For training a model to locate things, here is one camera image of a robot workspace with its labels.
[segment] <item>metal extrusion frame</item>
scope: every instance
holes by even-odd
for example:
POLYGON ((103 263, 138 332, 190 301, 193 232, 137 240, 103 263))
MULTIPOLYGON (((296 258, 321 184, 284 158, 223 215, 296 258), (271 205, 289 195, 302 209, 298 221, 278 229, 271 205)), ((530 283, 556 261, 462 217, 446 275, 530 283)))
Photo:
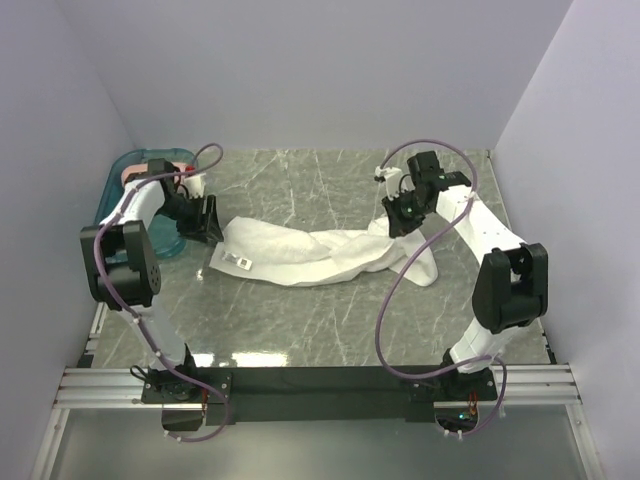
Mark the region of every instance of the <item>metal extrusion frame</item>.
MULTIPOLYGON (((106 308, 99 303, 90 330, 85 354, 95 351, 106 308)), ((496 388, 502 387, 502 368, 494 366, 496 388)), ((605 475, 585 418, 580 394, 569 365, 508 365, 504 405, 564 405, 575 437, 587 480, 603 480, 605 475)), ((156 409, 163 405, 140 402, 143 382, 126 369, 68 368, 65 370, 36 457, 32 480, 49 480, 58 454, 69 413, 73 409, 156 409)), ((495 402, 479 402, 490 406, 495 402)), ((465 407, 465 402, 436 402, 435 408, 465 407)), ((170 408, 199 410, 196 404, 171 404, 170 408)))

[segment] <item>label tag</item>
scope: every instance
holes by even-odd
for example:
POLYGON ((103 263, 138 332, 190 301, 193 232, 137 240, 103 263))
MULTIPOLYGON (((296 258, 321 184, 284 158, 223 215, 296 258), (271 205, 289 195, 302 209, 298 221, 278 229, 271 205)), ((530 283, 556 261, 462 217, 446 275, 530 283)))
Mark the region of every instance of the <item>label tag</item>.
POLYGON ((249 259, 238 257, 230 252, 224 252, 222 254, 222 260, 225 262, 233 263, 235 266, 242 268, 243 270, 251 270, 253 262, 249 259))

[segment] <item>black mounting bracket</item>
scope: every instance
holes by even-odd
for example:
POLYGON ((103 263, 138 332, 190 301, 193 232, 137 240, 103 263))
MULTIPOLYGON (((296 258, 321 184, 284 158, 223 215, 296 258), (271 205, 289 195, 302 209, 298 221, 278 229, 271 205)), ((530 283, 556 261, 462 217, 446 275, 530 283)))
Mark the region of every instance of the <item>black mounting bracket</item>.
MULTIPOLYGON (((164 158, 154 158, 149 160, 147 171, 138 178, 177 170, 177 167, 164 158)), ((158 214, 175 220, 178 233, 182 237, 201 243, 224 241, 222 229, 218 223, 215 195, 186 198, 178 193, 173 177, 160 180, 160 184, 164 192, 164 204, 158 210, 158 214)))
POLYGON ((549 258, 539 243, 482 259, 471 299, 478 322, 494 335, 529 325, 547 312, 549 258))
MULTIPOLYGON (((450 365, 395 367, 405 373, 424 373, 450 365)), ((195 378, 227 395, 236 422, 363 420, 402 418, 407 422, 434 422, 434 402, 496 400, 493 372, 489 368, 461 374, 452 371, 424 382, 400 380, 383 367, 265 367, 198 368, 195 378)), ((167 430, 202 423, 198 409, 171 410, 172 403, 200 404, 201 397, 181 401, 145 388, 142 403, 164 404, 167 430)), ((206 424, 219 425, 224 404, 209 395, 206 424)))
POLYGON ((461 172, 445 173, 434 151, 418 153, 407 160, 407 166, 414 189, 398 192, 393 199, 382 199, 389 217, 391 238, 408 235, 420 228, 426 215, 436 211, 440 192, 456 185, 471 186, 461 172))
MULTIPOLYGON (((120 311, 122 307, 106 289, 93 256, 93 242, 100 227, 92 225, 80 232, 89 290, 97 302, 105 302, 109 309, 120 311)), ((160 291, 161 279, 158 261, 142 220, 114 225, 105 232, 100 247, 106 260, 107 275, 123 300, 128 305, 150 307, 153 296, 160 291), (126 257, 114 258, 119 251, 124 251, 126 257)))

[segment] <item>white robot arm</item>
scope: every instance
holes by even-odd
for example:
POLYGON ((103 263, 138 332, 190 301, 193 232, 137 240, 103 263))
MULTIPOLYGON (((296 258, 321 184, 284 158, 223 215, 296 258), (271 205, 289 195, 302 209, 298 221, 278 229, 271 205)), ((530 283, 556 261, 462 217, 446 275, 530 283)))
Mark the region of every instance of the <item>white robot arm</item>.
POLYGON ((215 209, 215 197, 204 196, 204 175, 183 177, 181 185, 188 198, 178 193, 174 179, 156 180, 140 187, 144 179, 158 173, 171 172, 170 162, 164 159, 150 160, 148 170, 125 183, 122 199, 111 214, 99 225, 82 230, 82 244, 89 287, 97 301, 104 301, 111 310, 133 327, 136 336, 144 345, 151 358, 150 368, 163 371, 165 367, 156 358, 156 351, 164 353, 174 365, 189 363, 189 353, 184 340, 175 332, 169 315, 158 301, 160 291, 160 270, 153 252, 147 230, 153 217, 162 213, 174 220, 178 231, 186 238, 206 242, 209 239, 222 240, 215 209), (135 191, 131 202, 125 207, 124 201, 131 191, 135 191), (107 272, 114 286, 127 304, 136 306, 142 316, 145 329, 155 345, 150 346, 137 324, 140 322, 129 312, 120 308, 104 288, 93 259, 93 241, 100 227, 121 215, 102 241, 103 257, 107 272))
MULTIPOLYGON (((387 189, 383 205, 389 215, 390 235, 406 235, 418 228, 428 213, 448 222, 467 206, 470 182, 460 172, 445 173, 435 152, 419 153, 408 161, 414 189, 401 185, 399 168, 376 170, 387 189)), ((454 363, 501 353, 521 330, 547 310, 548 260, 545 249, 527 245, 491 213, 477 197, 469 214, 455 226, 480 264, 473 293, 475 317, 449 354, 454 363)), ((458 368, 474 373, 488 366, 474 362, 458 368)))

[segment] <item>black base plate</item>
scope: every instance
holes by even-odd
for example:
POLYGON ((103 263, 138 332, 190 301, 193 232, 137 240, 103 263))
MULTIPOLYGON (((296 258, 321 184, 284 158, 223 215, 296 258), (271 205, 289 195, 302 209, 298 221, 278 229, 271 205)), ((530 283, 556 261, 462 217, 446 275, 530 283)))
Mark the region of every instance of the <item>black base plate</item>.
MULTIPOLYGON (((425 373, 438 366, 395 367, 405 373, 425 373)), ((471 375, 457 372, 424 382, 400 380, 382 367, 265 367, 199 368, 198 379, 228 395, 233 421, 309 421, 403 418, 434 422, 434 402, 479 401, 497 398, 495 380, 486 368, 471 375)), ((179 402, 144 389, 142 403, 179 402)), ((209 395, 207 425, 218 425, 224 405, 209 395)))

